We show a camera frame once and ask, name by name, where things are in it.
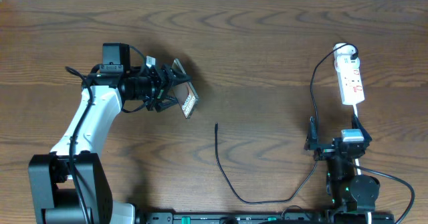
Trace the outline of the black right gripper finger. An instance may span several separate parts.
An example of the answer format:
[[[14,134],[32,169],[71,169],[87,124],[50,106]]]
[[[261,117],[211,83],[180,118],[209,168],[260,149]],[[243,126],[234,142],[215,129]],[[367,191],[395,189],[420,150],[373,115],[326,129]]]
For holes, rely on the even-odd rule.
[[[318,134],[316,130],[316,121],[315,121],[315,118],[311,116],[304,149],[315,150],[317,147],[318,147]]]
[[[357,115],[354,114],[351,120],[352,128],[355,130],[360,130],[364,140],[371,140],[370,134],[365,130],[365,128],[360,123]]]

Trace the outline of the white power strip red switches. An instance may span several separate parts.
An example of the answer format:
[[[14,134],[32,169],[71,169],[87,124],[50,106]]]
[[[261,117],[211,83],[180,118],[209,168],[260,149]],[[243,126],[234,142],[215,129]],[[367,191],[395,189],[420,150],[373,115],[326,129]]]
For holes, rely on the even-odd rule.
[[[350,44],[337,43],[333,50],[334,68],[338,77],[342,103],[349,106],[357,105],[364,101],[364,90],[356,48]]]

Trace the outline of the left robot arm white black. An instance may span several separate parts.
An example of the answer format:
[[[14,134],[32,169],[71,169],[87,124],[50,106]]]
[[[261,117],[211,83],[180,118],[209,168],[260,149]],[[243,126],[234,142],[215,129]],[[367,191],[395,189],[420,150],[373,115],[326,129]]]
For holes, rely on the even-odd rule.
[[[28,174],[37,223],[146,223],[146,215],[132,203],[114,201],[100,156],[110,127],[127,101],[139,101],[137,110],[162,112],[178,104],[169,92],[188,84],[179,62],[158,67],[142,57],[133,67],[125,43],[104,43],[102,63],[83,75],[82,99],[59,142],[47,154],[35,154]]]

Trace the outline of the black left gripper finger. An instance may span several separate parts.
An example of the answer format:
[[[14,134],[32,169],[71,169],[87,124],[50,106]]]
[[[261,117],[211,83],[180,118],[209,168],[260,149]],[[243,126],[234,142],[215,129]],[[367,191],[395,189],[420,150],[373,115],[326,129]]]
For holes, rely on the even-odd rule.
[[[166,75],[169,84],[183,84],[192,79],[191,76],[180,72],[179,70],[172,69],[171,66],[164,64],[162,70]]]
[[[164,99],[156,102],[155,110],[157,112],[162,112],[176,104],[178,104],[178,100],[174,96],[166,96]]]

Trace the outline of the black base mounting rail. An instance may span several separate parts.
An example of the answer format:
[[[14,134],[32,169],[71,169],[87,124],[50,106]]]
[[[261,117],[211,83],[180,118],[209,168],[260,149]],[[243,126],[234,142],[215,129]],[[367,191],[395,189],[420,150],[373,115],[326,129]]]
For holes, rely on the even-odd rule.
[[[290,209],[285,213],[143,213],[137,224],[258,224],[258,223],[394,223],[386,213],[337,214],[329,217],[323,212],[305,212]]]

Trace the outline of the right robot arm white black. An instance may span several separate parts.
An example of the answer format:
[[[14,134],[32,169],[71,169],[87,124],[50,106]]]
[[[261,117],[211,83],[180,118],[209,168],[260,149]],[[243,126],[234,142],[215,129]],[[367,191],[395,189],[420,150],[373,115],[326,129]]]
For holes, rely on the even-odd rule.
[[[362,127],[358,117],[352,117],[352,128],[345,129],[341,136],[330,144],[318,140],[315,117],[310,118],[305,149],[314,152],[315,161],[327,162],[326,190],[332,197],[332,208],[325,211],[329,223],[351,220],[368,223],[368,212],[375,211],[379,196],[379,180],[368,175],[356,174],[353,160],[362,157],[370,142],[369,133]]]

